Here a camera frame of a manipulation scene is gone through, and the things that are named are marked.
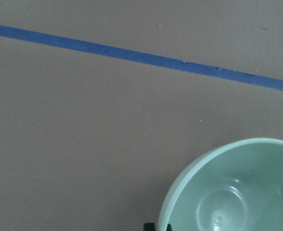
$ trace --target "blue line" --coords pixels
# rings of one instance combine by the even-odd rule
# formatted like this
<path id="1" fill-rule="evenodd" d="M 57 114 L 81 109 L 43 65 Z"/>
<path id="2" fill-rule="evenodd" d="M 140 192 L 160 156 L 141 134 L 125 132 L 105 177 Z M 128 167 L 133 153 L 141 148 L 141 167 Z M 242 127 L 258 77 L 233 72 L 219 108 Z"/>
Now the blue line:
<path id="1" fill-rule="evenodd" d="M 54 47 L 75 50 L 75 51 L 83 51 L 92 54 L 99 54 L 108 57 L 139 62 L 143 64 L 161 66 L 165 68 L 197 73 L 201 75 L 219 77 L 223 79 L 262 86 L 266 88 L 283 90 L 283 80 L 280 79 L 258 76 L 249 73 L 229 70 L 225 68 L 218 68 L 215 66 L 209 66 L 204 64 L 187 63 L 178 59 L 172 59 L 154 54 L 131 51 L 122 48 L 92 43 L 92 42 L 65 38 L 61 36 L 48 35 L 35 31 L 23 30 L 14 27 L 0 25 L 0 36 L 11 39 L 19 39 L 23 41 L 35 42 L 35 43 L 40 43 Z"/>

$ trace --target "plastic bowl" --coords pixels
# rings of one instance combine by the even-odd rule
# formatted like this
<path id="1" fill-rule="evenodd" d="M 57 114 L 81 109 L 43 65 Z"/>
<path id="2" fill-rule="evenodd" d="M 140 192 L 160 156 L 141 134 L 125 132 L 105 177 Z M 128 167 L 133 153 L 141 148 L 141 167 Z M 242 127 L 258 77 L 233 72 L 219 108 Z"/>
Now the plastic bowl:
<path id="1" fill-rule="evenodd" d="M 258 138 L 192 162 L 162 206 L 158 230 L 283 231 L 283 141 Z"/>

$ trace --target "bowl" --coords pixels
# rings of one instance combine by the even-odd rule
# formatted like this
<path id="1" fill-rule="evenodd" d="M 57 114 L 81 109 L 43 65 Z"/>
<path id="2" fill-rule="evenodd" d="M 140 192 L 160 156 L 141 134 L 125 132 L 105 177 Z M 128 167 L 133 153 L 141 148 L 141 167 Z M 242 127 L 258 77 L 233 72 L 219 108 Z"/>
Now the bowl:
<path id="1" fill-rule="evenodd" d="M 158 231 L 283 231 L 283 141 L 257 138 L 212 150 L 172 184 Z"/>

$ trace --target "black object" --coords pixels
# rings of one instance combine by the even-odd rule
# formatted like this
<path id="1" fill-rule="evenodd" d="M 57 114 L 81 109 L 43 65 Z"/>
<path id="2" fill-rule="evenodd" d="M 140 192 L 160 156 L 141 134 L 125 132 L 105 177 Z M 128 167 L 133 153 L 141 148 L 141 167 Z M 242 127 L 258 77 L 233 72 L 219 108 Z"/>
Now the black object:
<path id="1" fill-rule="evenodd" d="M 143 231 L 155 231 L 154 223 L 144 223 Z M 170 224 L 167 225 L 166 231 L 172 231 Z"/>

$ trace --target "blue stripe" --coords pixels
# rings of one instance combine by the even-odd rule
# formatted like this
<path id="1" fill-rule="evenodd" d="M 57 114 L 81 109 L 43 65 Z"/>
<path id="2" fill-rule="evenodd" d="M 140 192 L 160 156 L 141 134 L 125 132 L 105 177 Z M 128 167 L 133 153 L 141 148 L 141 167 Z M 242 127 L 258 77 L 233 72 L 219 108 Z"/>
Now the blue stripe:
<path id="1" fill-rule="evenodd" d="M 0 36 L 283 90 L 283 80 L 0 25 Z"/>

